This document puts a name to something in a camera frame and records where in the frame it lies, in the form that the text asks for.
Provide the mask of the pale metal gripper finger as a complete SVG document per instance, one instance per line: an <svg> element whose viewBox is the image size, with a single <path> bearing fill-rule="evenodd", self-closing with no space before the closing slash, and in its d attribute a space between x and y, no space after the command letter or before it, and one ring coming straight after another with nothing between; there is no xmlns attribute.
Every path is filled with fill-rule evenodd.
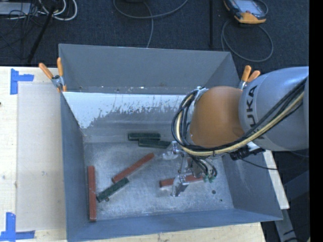
<svg viewBox="0 0 323 242"><path fill-rule="evenodd" d="M189 186L188 182L179 182L177 184L177 196L180 196L180 194L184 192L188 186Z"/></svg>
<svg viewBox="0 0 323 242"><path fill-rule="evenodd" d="M180 178L177 176L174 178L173 184L172 184L172 190L171 190L171 196L177 197L179 195L179 188L181 185Z"/></svg>

